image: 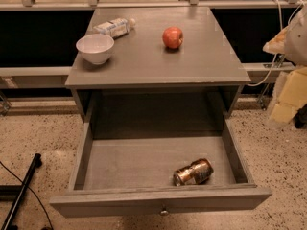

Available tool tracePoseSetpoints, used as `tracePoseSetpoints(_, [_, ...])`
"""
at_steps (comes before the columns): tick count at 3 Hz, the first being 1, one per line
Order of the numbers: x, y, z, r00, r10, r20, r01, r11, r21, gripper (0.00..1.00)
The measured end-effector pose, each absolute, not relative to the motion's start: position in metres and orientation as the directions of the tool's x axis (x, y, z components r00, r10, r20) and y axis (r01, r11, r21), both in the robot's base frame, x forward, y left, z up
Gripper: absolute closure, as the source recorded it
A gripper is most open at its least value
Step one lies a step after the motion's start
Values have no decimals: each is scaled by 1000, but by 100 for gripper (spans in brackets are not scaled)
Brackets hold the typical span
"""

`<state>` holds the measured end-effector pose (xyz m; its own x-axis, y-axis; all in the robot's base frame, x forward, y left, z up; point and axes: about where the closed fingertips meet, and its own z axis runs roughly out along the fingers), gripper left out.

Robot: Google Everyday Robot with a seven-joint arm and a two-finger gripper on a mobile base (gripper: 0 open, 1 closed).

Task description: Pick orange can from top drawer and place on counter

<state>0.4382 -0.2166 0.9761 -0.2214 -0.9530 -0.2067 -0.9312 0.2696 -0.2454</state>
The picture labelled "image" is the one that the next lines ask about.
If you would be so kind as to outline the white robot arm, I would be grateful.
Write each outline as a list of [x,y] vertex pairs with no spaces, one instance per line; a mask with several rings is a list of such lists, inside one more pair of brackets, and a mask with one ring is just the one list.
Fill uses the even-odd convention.
[[269,54],[283,54],[298,65],[307,65],[307,7],[304,6],[273,39],[263,46]]

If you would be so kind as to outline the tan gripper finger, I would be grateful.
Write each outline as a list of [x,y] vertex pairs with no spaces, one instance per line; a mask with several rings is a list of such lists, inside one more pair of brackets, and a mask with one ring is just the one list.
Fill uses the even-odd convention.
[[282,29],[274,38],[268,41],[263,46],[263,51],[269,54],[284,54],[285,53],[285,37],[288,28]]

